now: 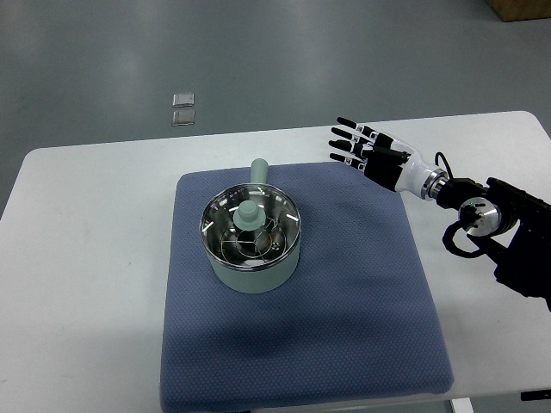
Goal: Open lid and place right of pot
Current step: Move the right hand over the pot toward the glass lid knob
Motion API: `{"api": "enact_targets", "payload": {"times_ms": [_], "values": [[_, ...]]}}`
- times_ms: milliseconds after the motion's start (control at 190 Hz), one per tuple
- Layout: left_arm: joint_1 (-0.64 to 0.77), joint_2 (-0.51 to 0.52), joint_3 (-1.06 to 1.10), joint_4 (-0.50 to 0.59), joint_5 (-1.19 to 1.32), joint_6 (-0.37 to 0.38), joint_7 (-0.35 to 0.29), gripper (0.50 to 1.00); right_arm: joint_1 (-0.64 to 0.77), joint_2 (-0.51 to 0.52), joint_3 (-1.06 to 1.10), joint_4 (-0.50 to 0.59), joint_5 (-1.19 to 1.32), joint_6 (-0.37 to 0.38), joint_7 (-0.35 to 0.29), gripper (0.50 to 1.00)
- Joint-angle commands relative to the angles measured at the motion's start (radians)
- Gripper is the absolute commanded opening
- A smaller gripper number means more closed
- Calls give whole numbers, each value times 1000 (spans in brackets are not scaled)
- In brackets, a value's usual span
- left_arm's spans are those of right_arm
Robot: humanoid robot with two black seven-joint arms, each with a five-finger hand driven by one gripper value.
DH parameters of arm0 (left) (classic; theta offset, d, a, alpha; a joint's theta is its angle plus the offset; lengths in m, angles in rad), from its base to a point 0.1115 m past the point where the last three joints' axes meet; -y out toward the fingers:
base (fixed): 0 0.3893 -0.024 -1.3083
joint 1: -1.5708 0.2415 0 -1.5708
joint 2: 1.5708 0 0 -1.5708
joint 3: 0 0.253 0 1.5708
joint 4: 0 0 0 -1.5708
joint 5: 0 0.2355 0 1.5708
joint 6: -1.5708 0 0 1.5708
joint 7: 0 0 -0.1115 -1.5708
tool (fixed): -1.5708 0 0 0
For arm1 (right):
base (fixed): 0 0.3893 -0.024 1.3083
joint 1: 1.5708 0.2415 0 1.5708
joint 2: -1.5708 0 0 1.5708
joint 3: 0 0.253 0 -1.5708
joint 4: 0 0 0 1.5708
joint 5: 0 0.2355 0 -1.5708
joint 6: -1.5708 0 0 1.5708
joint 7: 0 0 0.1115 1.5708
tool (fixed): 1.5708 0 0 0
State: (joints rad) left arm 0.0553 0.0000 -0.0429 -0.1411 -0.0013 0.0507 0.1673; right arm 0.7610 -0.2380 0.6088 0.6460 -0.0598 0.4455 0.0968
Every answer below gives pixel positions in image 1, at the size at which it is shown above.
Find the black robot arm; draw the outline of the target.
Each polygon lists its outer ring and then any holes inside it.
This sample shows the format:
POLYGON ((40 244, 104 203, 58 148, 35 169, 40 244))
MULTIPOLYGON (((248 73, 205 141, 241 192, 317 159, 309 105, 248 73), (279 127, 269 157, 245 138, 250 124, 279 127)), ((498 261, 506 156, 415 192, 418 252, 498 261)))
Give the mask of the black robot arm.
POLYGON ((550 205, 490 177, 482 186, 468 178, 439 177, 428 196, 458 212, 443 234, 451 254, 489 257, 496 281, 527 298, 550 303, 550 205))

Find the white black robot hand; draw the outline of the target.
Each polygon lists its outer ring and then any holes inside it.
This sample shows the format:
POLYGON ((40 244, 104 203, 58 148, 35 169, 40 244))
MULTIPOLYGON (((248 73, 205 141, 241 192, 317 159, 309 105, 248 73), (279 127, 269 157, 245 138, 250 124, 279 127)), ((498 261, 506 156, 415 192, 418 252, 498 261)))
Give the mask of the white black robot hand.
POLYGON ((427 164, 412 146, 383 132, 343 117, 331 132, 330 159, 359 170, 372 182, 393 192, 410 192, 424 199, 439 170, 427 164))

